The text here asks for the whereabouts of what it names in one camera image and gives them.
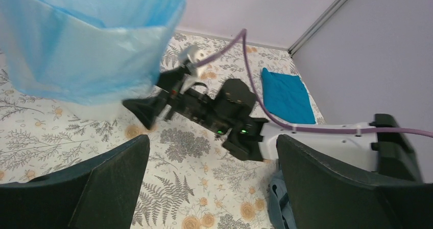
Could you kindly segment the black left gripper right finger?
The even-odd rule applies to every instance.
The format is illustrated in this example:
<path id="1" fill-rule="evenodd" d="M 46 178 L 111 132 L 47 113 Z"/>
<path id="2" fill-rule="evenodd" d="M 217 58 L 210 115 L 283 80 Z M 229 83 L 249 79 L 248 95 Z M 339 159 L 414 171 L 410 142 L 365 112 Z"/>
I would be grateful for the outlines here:
<path id="1" fill-rule="evenodd" d="M 402 136 L 374 144 L 385 170 L 370 172 L 282 134 L 277 152 L 297 228 L 432 228 L 432 184 Z"/>

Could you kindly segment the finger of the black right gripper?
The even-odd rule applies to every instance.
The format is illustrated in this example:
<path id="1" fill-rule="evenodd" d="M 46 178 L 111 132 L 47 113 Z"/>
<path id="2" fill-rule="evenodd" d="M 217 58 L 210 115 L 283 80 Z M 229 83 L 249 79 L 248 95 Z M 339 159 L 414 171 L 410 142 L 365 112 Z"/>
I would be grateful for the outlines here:
<path id="1" fill-rule="evenodd" d="M 132 112 L 143 126 L 150 130 L 166 107 L 170 95 L 166 91 L 160 91 L 155 97 L 145 99 L 126 99 L 122 101 L 122 105 Z"/>

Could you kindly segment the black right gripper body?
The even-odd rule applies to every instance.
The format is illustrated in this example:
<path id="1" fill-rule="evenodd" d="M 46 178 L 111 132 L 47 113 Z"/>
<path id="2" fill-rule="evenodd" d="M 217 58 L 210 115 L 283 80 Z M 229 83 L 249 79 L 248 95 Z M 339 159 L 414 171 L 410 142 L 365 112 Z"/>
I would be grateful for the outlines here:
<path id="1" fill-rule="evenodd" d="M 166 121 L 177 113 L 216 134 L 226 134 L 230 129 L 241 134 L 256 131 L 250 113 L 257 97 L 246 83 L 241 79 L 228 79 L 211 98 L 192 87 L 181 92 L 190 78 L 191 74 L 184 67 L 160 74 L 157 86 L 168 93 L 167 104 L 171 107 L 164 117 Z"/>

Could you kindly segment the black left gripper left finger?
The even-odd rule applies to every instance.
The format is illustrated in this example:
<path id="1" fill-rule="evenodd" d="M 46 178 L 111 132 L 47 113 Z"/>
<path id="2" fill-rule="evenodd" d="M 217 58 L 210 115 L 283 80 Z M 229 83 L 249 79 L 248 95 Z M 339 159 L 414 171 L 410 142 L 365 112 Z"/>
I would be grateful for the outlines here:
<path id="1" fill-rule="evenodd" d="M 1 185 L 1 228 L 129 228 L 150 154 L 139 135 L 29 182 Z"/>

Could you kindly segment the white paper trash bin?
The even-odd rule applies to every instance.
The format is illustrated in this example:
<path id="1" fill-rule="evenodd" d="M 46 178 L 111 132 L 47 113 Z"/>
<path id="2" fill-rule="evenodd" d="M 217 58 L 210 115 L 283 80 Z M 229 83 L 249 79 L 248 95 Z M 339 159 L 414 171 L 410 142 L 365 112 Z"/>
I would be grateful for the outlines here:
<path id="1" fill-rule="evenodd" d="M 126 112 L 120 102 L 100 104 L 100 105 L 81 105 L 77 103 L 58 101 L 58 103 L 78 117 L 80 120 L 93 121 L 114 121 Z"/>

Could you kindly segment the blue plastic trash bag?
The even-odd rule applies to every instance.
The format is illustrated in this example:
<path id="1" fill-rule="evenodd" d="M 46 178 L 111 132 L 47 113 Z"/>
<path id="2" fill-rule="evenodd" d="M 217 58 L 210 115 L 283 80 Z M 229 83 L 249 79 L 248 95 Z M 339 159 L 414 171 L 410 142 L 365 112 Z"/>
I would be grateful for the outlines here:
<path id="1" fill-rule="evenodd" d="M 20 92 L 82 105 L 148 96 L 186 0 L 1 0 Z"/>

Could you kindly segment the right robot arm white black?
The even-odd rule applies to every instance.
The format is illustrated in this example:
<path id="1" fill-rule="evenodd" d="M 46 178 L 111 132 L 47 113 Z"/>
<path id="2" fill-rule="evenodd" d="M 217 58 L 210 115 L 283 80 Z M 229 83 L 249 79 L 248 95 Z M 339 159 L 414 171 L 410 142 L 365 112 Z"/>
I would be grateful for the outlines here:
<path id="1" fill-rule="evenodd" d="M 371 123 L 352 125 L 295 125 L 283 128 L 265 118 L 250 116 L 256 95 L 240 79 L 228 79 L 215 98 L 194 89 L 190 69 L 163 72 L 160 93 L 146 99 L 127 99 L 123 106 L 148 129 L 169 105 L 165 119 L 178 113 L 215 133 L 226 136 L 223 147 L 242 161 L 276 160 L 277 138 L 286 134 L 312 149 L 360 169 L 393 178 L 422 181 L 416 154 L 391 115 L 376 114 Z"/>

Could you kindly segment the grey-blue crumpled cloth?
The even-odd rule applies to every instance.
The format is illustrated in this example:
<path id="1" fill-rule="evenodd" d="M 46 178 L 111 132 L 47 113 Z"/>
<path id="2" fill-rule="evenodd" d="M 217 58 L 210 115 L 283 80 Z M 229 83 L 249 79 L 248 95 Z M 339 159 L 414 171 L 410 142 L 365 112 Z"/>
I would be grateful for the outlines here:
<path id="1" fill-rule="evenodd" d="M 268 215 L 274 228 L 297 228 L 281 170 L 270 180 Z"/>

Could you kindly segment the teal folded cloth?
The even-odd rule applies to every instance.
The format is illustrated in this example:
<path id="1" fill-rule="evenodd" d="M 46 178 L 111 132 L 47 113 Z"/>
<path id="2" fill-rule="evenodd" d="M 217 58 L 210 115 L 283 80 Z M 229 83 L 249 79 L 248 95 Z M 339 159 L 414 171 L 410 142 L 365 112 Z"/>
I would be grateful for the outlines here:
<path id="1" fill-rule="evenodd" d="M 290 123 L 316 123 L 307 89 L 299 76 L 274 73 L 263 68 L 261 80 L 263 103 L 271 114 Z"/>

